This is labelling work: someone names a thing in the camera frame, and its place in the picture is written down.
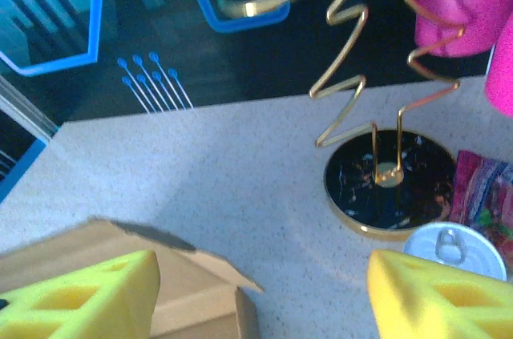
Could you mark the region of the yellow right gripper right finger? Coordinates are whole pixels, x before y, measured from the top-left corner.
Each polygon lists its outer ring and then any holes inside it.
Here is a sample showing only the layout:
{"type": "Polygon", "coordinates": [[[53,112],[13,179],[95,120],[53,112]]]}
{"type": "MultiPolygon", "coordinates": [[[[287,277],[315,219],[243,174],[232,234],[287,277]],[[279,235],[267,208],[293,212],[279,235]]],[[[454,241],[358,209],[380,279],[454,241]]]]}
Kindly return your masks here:
{"type": "Polygon", "coordinates": [[[367,290],[382,338],[512,336],[512,285],[505,281],[377,249],[367,290]]]}

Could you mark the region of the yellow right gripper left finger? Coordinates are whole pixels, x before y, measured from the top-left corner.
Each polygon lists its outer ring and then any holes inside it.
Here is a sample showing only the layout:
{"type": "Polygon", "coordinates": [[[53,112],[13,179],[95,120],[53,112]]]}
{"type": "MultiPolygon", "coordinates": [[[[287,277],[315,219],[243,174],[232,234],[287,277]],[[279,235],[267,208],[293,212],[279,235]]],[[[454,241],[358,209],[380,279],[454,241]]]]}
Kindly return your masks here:
{"type": "Polygon", "coordinates": [[[160,290],[140,250],[1,295],[3,338],[148,338],[160,290]]]}

